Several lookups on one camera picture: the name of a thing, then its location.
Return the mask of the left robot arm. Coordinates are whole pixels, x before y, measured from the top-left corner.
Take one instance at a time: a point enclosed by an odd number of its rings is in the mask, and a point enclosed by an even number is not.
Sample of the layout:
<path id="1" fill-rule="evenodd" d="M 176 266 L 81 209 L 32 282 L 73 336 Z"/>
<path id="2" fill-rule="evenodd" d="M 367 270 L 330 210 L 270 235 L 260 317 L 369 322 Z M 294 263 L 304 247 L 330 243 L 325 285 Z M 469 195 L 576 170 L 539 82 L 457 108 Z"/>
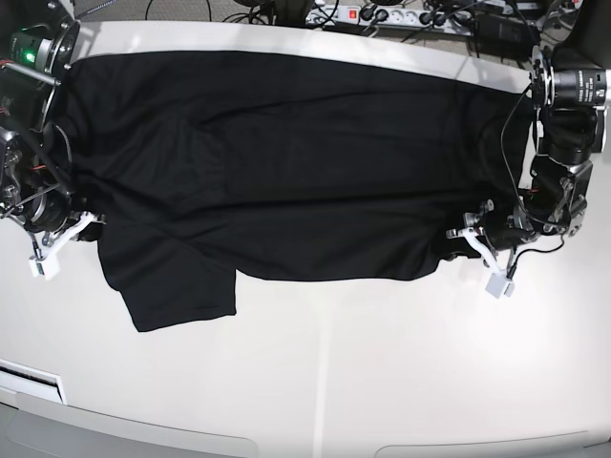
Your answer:
<path id="1" fill-rule="evenodd" d="M 590 156 L 604 144 L 610 106 L 610 4 L 586 1 L 554 48 L 527 44 L 531 83 L 521 95 L 463 93 L 439 128 L 486 182 L 452 230 L 436 239 L 443 260 L 512 250 L 544 236 L 575 235 L 587 208 Z"/>

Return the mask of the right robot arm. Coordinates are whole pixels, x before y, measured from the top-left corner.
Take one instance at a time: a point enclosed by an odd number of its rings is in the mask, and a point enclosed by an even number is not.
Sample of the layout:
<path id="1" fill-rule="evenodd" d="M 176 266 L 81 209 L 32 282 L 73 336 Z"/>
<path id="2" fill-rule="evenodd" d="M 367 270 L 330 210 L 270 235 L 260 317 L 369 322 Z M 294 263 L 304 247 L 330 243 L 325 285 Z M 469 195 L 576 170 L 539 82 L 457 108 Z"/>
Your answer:
<path id="1" fill-rule="evenodd" d="M 85 221 L 69 139 L 50 119 L 80 31 L 74 8 L 73 1 L 1 4 L 1 218 L 18 224 L 35 249 L 71 229 L 75 240 L 97 241 L 104 224 L 99 216 Z"/>

